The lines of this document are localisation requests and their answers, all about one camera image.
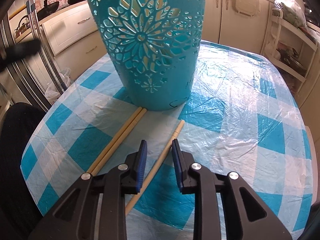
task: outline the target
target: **wooden chopstick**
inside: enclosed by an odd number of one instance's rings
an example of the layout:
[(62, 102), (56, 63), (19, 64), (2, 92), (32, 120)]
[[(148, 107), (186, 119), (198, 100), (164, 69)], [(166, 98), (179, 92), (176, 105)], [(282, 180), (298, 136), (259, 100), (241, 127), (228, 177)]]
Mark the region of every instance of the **wooden chopstick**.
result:
[(129, 117), (129, 119), (124, 123), (124, 125), (120, 128), (120, 130), (115, 134), (112, 140), (108, 143), (108, 145), (102, 150), (97, 159), (91, 164), (90, 168), (87, 170), (88, 173), (92, 173), (92, 171), (97, 167), (99, 162), (103, 159), (103, 157), (107, 154), (107, 152), (111, 149), (111, 147), (116, 143), (119, 137), (124, 133), (124, 131), (128, 128), (128, 126), (132, 123), (132, 121), (137, 117), (137, 115), (142, 111), (142, 107), (138, 107), (136, 111)]
[(184, 125), (185, 121), (181, 120), (179, 125), (177, 126), (176, 130), (174, 131), (174, 133), (172, 134), (170, 140), (168, 141), (167, 145), (165, 146), (165, 148), (163, 149), (162, 153), (160, 154), (158, 160), (156, 161), (156, 163), (153, 165), (152, 169), (150, 170), (150, 172), (148, 173), (146, 179), (143, 181), (142, 184), (142, 188), (140, 190), (140, 193), (138, 193), (137, 195), (134, 195), (129, 203), (127, 204), (127, 206), (125, 207), (125, 215), (127, 215), (131, 209), (134, 207), (134, 205), (137, 203), (137, 201), (139, 200), (139, 198), (141, 197), (141, 195), (144, 193), (144, 191), (146, 190), (146, 188), (148, 187), (149, 183), (151, 182), (151, 180), (153, 179), (153, 177), (155, 176), (155, 174), (157, 173), (157, 171), (159, 170), (161, 164), (164, 162), (164, 159), (167, 157), (168, 152), (172, 146), (172, 141), (174, 139), (176, 139), (178, 137), (178, 135), (180, 134), (183, 125)]
[(124, 141), (124, 139), (129, 135), (132, 129), (136, 126), (136, 124), (140, 121), (143, 115), (147, 112), (145, 108), (141, 110), (140, 113), (134, 118), (134, 120), (128, 125), (128, 127), (123, 131), (123, 133), (119, 136), (119, 138), (115, 141), (115, 143), (111, 146), (111, 148), (106, 152), (106, 154), (101, 158), (97, 166), (90, 172), (93, 176), (96, 176), (98, 172), (102, 169), (102, 167), (106, 164), (106, 162), (110, 159), (116, 149), (120, 146), (120, 144)]

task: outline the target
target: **plastic tablecloth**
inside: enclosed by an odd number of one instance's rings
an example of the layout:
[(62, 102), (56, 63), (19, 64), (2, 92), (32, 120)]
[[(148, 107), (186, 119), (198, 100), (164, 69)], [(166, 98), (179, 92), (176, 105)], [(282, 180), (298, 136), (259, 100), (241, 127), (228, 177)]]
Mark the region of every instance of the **plastic tablecloth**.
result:
[[(59, 98), (33, 133), (21, 163), (42, 214), (136, 109), (108, 55)], [(181, 149), (215, 173), (237, 171), (297, 239), (311, 206), (311, 154), (299, 109), (278, 70), (260, 55), (202, 42), (187, 102), (148, 111), (100, 174), (123, 163), (145, 139), (146, 176), (181, 119), (186, 121), (178, 137)], [(128, 239), (192, 239), (194, 195), (180, 194), (171, 154), (126, 221)], [(221, 231), (225, 237), (223, 223)]]

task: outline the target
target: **drawer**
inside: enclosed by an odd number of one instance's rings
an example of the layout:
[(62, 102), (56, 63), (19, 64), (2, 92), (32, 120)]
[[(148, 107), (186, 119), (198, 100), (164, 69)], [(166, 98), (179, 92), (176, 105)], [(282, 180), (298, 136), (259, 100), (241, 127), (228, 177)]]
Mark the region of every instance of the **drawer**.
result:
[(97, 30), (88, 3), (79, 5), (42, 24), (53, 54)]
[(83, 72), (104, 56), (107, 50), (99, 31), (95, 31), (72, 44), (55, 58), (60, 69), (71, 69), (71, 79), (76, 80)]

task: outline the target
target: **teal plastic basket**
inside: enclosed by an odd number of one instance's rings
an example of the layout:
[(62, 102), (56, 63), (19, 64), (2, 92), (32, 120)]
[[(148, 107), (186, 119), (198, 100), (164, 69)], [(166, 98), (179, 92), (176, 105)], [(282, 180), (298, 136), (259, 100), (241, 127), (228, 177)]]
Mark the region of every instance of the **teal plastic basket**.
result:
[(190, 96), (205, 0), (88, 0), (132, 102), (167, 110)]

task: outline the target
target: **cabinet door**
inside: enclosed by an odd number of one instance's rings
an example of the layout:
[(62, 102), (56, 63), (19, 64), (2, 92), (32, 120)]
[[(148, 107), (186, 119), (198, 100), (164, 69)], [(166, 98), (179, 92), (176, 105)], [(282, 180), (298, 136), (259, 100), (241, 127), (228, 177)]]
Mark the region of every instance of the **cabinet door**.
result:
[(269, 1), (259, 0), (260, 14), (254, 17), (234, 10), (234, 0), (222, 0), (219, 43), (260, 54), (266, 33)]
[(205, 0), (202, 39), (219, 43), (222, 0)]
[(42, 24), (53, 54), (97, 30), (88, 3), (62, 12)]
[(75, 81), (106, 53), (100, 33), (95, 31), (64, 49), (55, 57), (55, 60), (60, 69), (66, 67), (71, 69), (70, 77)]

